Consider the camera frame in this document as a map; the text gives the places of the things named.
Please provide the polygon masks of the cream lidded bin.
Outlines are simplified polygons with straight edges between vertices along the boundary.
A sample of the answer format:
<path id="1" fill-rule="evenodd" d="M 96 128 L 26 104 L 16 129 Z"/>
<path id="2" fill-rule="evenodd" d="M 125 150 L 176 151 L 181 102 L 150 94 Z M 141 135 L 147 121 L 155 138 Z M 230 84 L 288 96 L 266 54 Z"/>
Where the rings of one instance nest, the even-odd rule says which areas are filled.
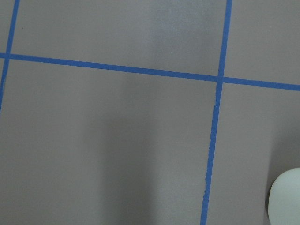
<path id="1" fill-rule="evenodd" d="M 272 184 L 268 216 L 272 225 L 298 225 L 300 223 L 299 168 L 282 173 Z"/>

